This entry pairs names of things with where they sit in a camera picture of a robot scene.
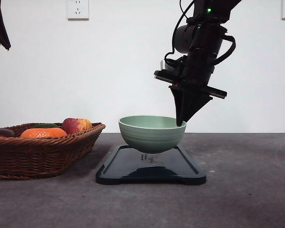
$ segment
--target ceramic bowl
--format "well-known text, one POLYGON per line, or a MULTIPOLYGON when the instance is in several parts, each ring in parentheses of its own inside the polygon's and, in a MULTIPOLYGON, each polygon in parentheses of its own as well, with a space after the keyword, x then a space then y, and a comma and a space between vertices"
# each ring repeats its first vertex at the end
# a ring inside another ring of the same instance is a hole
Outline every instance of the ceramic bowl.
POLYGON ((143 153, 161 153, 174 148, 182 139, 186 122, 164 116, 136 115, 121 118, 119 128, 123 139, 143 153))

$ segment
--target woven basket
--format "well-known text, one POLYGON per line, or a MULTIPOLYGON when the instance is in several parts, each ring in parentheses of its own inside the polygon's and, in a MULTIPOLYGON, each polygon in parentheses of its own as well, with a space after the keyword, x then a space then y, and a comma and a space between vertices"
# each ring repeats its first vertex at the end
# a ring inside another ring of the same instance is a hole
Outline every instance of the woven basket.
POLYGON ((19 138, 36 123, 5 127, 14 138, 0 137, 0 179, 30 180, 54 177, 88 154, 104 124, 93 123, 90 130, 57 138, 19 138))

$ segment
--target white wall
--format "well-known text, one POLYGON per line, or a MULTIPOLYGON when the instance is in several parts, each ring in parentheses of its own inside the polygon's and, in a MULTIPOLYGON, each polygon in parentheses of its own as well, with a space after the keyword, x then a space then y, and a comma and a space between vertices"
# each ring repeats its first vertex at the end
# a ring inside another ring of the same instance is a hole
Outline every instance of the white wall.
MULTIPOLYGON (((187 132, 285 132, 280 9, 279 0, 243 0, 232 11, 225 26, 237 49, 209 84, 228 97, 187 132)), ((0 46, 0 127, 79 117, 119 132, 123 116, 175 116, 169 84, 153 72, 171 49, 178 0, 90 0, 90 21, 67 21, 65 0, 2 0, 2 13, 12 48, 0 46)))

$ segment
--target green fruit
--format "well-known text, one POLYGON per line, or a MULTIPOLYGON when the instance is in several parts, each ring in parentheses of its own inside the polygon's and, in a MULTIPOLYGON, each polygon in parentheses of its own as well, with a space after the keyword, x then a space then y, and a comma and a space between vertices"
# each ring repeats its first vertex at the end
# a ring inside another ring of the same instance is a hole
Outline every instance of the green fruit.
POLYGON ((31 128, 54 128, 54 127, 58 127, 58 125, 54 124, 54 123, 38 123, 38 124, 35 124, 34 126, 32 126, 31 128))

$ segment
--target apple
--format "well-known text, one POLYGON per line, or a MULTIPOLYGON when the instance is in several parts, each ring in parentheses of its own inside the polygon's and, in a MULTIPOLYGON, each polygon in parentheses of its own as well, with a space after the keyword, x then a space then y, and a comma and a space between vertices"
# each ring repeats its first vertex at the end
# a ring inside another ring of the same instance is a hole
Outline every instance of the apple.
POLYGON ((4 128, 0 128, 0 137, 14 137, 15 134, 12 130, 8 130, 8 129, 4 129, 4 128))
POLYGON ((62 123, 62 129, 67 134, 79 133, 92 128, 92 124, 88 119, 67 118, 62 123))

